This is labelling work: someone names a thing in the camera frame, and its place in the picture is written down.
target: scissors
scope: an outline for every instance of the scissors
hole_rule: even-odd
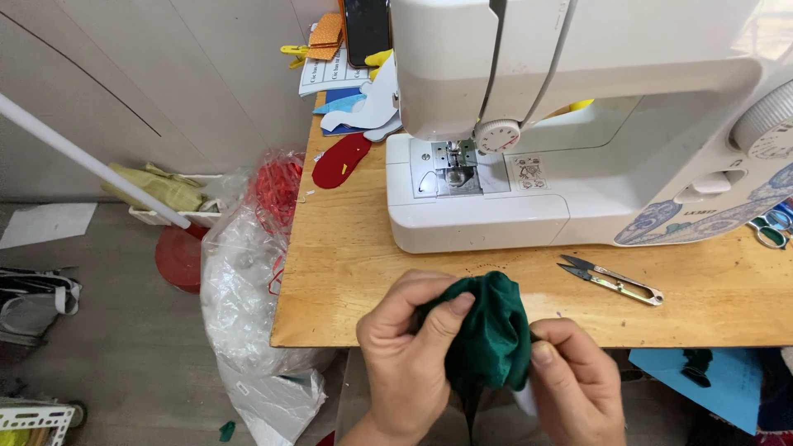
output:
[[[659,290],[656,290],[655,288],[645,285],[644,283],[636,282],[633,279],[628,279],[624,275],[619,275],[613,271],[607,270],[606,268],[599,267],[594,263],[589,263],[586,260],[579,259],[578,257],[565,256],[565,255],[562,255],[561,257],[567,260],[568,262],[572,263],[574,266],[565,265],[563,263],[557,263],[557,265],[563,267],[564,269],[573,273],[574,275],[577,275],[583,280],[588,280],[589,282],[597,283],[600,286],[605,286],[609,290],[614,290],[620,294],[625,294],[629,298],[634,298],[640,302],[644,302],[647,305],[659,306],[660,304],[664,303],[664,294],[661,293]],[[603,275],[608,275],[610,277],[613,277],[614,279],[617,279],[617,283],[611,283],[607,280],[601,279],[600,277],[595,277],[589,274],[587,271],[595,271]],[[638,286],[639,288],[647,290],[651,295],[653,295],[653,297],[647,298],[646,296],[642,296],[640,294],[634,293],[631,290],[627,290],[625,288],[625,283],[630,283],[631,285],[635,285]]]
[[[781,210],[772,209],[763,215],[754,217],[747,225],[755,229],[754,236],[769,248],[785,249],[790,237],[782,234],[793,231],[793,219]]]

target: hand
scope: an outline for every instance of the hand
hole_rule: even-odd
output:
[[[569,319],[530,325],[531,386],[542,430],[556,446],[624,446],[617,364]]]
[[[437,271],[408,271],[358,323],[372,393],[371,409],[361,421],[365,428],[358,429],[367,431],[366,444],[376,444],[373,431],[380,434],[374,437],[387,438],[382,444],[417,444],[446,408],[451,390],[443,361],[473,295],[463,293],[436,306],[415,336],[408,330],[416,307],[458,280]]]

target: instruction diagram sticker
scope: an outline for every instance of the instruction diagram sticker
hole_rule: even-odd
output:
[[[519,190],[550,189],[539,156],[518,155],[508,162]]]

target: white sewing machine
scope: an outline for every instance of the white sewing machine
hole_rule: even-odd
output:
[[[792,1],[392,0],[391,17],[407,252],[691,242],[793,194]]]

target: wooden table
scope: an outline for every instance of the wooden table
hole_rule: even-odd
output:
[[[318,104],[324,103],[319,94]],[[393,242],[385,201],[385,143],[340,187],[312,181],[314,156],[339,137],[314,117],[270,343],[347,347],[355,324],[410,268],[467,276],[500,270],[520,284],[529,321],[570,317],[601,347],[723,347],[793,344],[793,250],[758,243],[748,227],[693,244],[518,248],[413,255]],[[306,191],[316,193],[305,195]],[[597,263],[665,293],[646,306],[556,265],[560,254]]]

